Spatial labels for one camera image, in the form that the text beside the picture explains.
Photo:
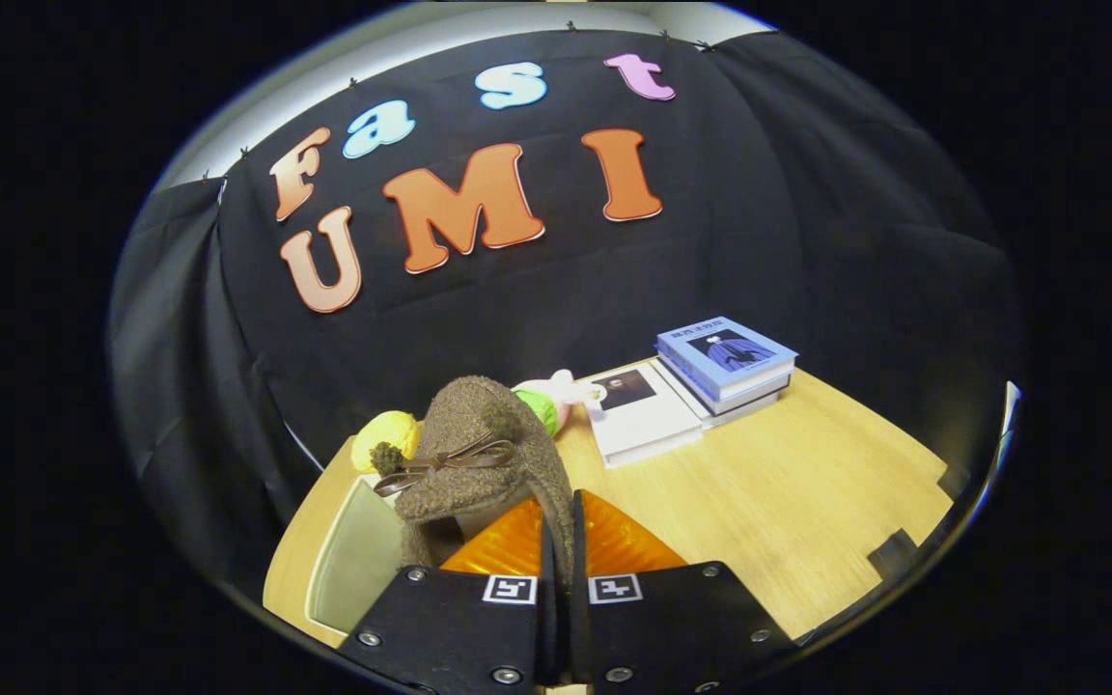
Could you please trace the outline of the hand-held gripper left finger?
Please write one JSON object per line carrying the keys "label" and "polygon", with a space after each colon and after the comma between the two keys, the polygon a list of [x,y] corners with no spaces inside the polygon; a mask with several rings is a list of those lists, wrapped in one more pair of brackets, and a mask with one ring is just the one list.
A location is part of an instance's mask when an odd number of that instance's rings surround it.
{"label": "hand-held gripper left finger", "polygon": [[429,694],[539,694],[562,677],[559,585],[537,498],[440,568],[405,565],[337,652]]}

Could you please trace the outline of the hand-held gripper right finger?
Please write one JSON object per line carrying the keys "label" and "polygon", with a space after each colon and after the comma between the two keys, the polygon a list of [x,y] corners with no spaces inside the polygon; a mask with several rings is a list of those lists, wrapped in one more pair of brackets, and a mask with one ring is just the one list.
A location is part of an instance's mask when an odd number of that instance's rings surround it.
{"label": "hand-held gripper right finger", "polygon": [[570,678],[590,694],[729,694],[797,644],[723,562],[590,569],[590,492],[576,492]]}

